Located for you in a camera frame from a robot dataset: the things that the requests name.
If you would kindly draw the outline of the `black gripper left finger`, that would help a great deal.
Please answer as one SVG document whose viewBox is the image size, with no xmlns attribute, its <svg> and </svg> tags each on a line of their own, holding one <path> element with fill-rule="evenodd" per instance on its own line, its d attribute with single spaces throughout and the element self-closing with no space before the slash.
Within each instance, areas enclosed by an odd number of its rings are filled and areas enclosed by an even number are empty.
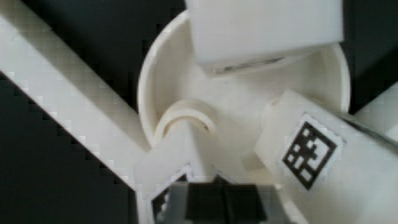
<svg viewBox="0 0 398 224">
<path fill-rule="evenodd" d="M 223 188 L 228 181 L 178 182 L 171 186 L 168 224 L 226 224 Z"/>
</svg>

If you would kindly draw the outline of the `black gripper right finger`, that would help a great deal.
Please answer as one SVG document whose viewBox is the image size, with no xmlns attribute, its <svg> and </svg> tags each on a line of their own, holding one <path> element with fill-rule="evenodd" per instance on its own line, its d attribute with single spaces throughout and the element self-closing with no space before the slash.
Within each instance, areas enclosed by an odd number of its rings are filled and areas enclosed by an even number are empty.
<svg viewBox="0 0 398 224">
<path fill-rule="evenodd" d="M 225 187 L 228 224 L 278 224 L 273 194 L 271 186 L 239 184 Z"/>
</svg>

